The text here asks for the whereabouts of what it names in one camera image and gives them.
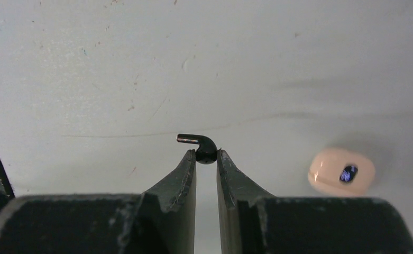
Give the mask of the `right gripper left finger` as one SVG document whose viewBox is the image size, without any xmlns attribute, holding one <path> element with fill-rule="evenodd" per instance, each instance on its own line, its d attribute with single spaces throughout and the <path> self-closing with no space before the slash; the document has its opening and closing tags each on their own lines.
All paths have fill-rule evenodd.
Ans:
<svg viewBox="0 0 413 254">
<path fill-rule="evenodd" d="M 196 156 L 140 194 L 22 196 L 0 213 L 0 253 L 193 253 Z"/>
</svg>

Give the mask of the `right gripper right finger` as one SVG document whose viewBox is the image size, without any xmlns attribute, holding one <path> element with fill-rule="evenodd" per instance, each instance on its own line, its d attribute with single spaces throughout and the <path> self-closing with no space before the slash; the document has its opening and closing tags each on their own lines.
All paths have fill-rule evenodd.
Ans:
<svg viewBox="0 0 413 254">
<path fill-rule="evenodd" d="M 400 213 L 379 198 L 277 197 L 217 152 L 222 253 L 413 253 Z"/>
</svg>

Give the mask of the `black earbud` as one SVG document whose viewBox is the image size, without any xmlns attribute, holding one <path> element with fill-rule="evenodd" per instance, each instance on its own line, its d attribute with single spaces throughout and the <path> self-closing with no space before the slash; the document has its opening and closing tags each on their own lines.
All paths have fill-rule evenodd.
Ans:
<svg viewBox="0 0 413 254">
<path fill-rule="evenodd" d="M 215 142 L 204 135 L 180 133 L 176 138 L 179 143 L 198 145 L 196 150 L 196 161 L 203 165 L 209 165 L 217 160 L 218 148 Z"/>
</svg>

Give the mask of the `pink earbud charging case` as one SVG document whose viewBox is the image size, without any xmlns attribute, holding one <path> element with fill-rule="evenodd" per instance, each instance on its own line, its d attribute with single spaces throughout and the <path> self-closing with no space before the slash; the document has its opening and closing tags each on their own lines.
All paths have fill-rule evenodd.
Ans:
<svg viewBox="0 0 413 254">
<path fill-rule="evenodd" d="M 308 181 L 324 194 L 362 196 L 375 174 L 375 165 L 368 157 L 342 148 L 326 148 L 312 160 Z"/>
</svg>

